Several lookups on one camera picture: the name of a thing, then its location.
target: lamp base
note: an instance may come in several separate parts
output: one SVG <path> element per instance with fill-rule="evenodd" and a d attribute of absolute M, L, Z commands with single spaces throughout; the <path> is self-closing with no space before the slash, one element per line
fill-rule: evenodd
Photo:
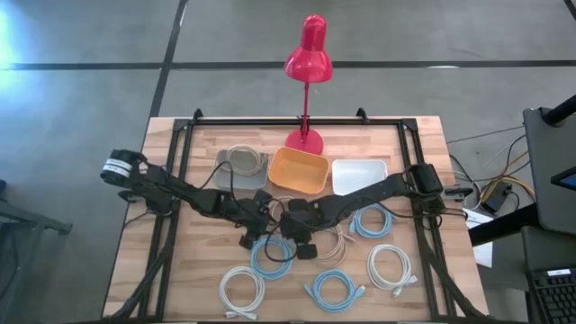
<path fill-rule="evenodd" d="M 317 131 L 309 130 L 308 136 L 306 136 L 306 142 L 304 143 L 302 142 L 302 135 L 300 134 L 300 130 L 294 130 L 290 133 L 290 135 L 288 135 L 288 138 L 286 139 L 286 147 L 320 155 L 324 149 L 324 141 Z"/>

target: red desk lamp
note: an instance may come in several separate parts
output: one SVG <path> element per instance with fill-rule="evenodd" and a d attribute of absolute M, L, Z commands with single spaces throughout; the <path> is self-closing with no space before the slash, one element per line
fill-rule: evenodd
<path fill-rule="evenodd" d="M 321 154 L 324 142 L 317 131 L 310 129 L 308 118 L 308 89 L 310 83 L 326 82 L 332 78 L 332 62 L 324 50 L 326 20 L 319 14 L 306 17 L 302 26 L 300 46 L 288 57 L 284 72 L 304 83 L 304 115 L 299 130 L 288 135 L 286 147 L 312 154 Z"/>

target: white plastic tray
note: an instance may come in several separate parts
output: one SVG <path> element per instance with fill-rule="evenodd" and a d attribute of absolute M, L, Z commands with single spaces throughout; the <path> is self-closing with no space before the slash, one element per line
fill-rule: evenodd
<path fill-rule="evenodd" d="M 386 163 L 379 159 L 336 159 L 332 162 L 332 190 L 338 195 L 350 194 L 387 175 Z"/>

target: coiled blue cable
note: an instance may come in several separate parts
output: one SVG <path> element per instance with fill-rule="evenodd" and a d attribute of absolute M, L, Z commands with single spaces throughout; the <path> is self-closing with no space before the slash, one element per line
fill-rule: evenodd
<path fill-rule="evenodd" d="M 261 247 L 263 247 L 265 243 L 266 243 L 266 239 L 261 238 L 252 247 L 252 257 L 250 258 L 250 265 L 252 266 L 252 269 L 254 269 L 254 271 L 256 271 L 259 275 L 261 275 L 265 279 L 268 279 L 268 280 L 280 279 L 283 276 L 285 276 L 286 274 L 288 274 L 288 272 L 292 268 L 292 260 L 287 261 L 287 262 L 282 262 L 280 264 L 280 267 L 274 271 L 264 270 L 263 268 L 260 267 L 260 265 L 258 265 L 257 255 L 258 255 L 258 250 Z M 277 245 L 278 247 L 280 247 L 282 249 L 283 254 L 284 254 L 284 258 L 289 258 L 293 254 L 292 248 L 291 248 L 290 244 L 288 243 L 288 241 L 286 241 L 286 240 L 278 239 L 278 238 L 270 238 L 270 240 L 268 241 L 268 244 L 274 244 L 274 245 Z"/>
<path fill-rule="evenodd" d="M 322 298 L 320 297 L 320 289 L 322 289 L 324 281 L 329 278 L 340 279 L 346 285 L 346 288 L 348 289 L 348 296 L 344 301 L 337 304 L 330 304 L 323 301 Z M 350 306 L 352 306 L 354 301 L 364 294 L 366 288 L 364 286 L 355 288 L 352 279 L 350 279 L 350 277 L 347 274 L 343 273 L 340 270 L 328 270 L 321 274 L 318 274 L 318 276 L 314 280 L 314 285 L 312 289 L 307 284 L 305 284 L 304 290 L 306 291 L 306 293 L 308 293 L 310 297 L 312 297 L 312 299 L 316 302 L 316 304 L 321 310 L 328 312 L 341 312 L 350 308 Z"/>
<path fill-rule="evenodd" d="M 382 212 L 382 219 L 384 220 L 384 225 L 382 226 L 381 230 L 371 231 L 362 226 L 362 216 L 365 210 L 368 209 L 376 209 Z M 386 209 L 384 209 L 380 204 L 374 203 L 371 204 L 370 206 L 366 206 L 356 211 L 354 217 L 352 218 L 352 221 L 350 221 L 350 227 L 348 228 L 348 232 L 352 234 L 357 231 L 358 234 L 360 234 L 365 238 L 378 239 L 388 234 L 388 232 L 390 232 L 391 229 L 392 229 L 392 213 L 386 211 Z"/>

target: lamp shade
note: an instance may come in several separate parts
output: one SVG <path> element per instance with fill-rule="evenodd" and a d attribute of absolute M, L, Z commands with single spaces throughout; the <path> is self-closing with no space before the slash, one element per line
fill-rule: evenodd
<path fill-rule="evenodd" d="M 332 78 L 332 61 L 324 50 L 326 20 L 319 14 L 306 17 L 300 46 L 288 57 L 284 72 L 298 81 L 319 83 Z"/>

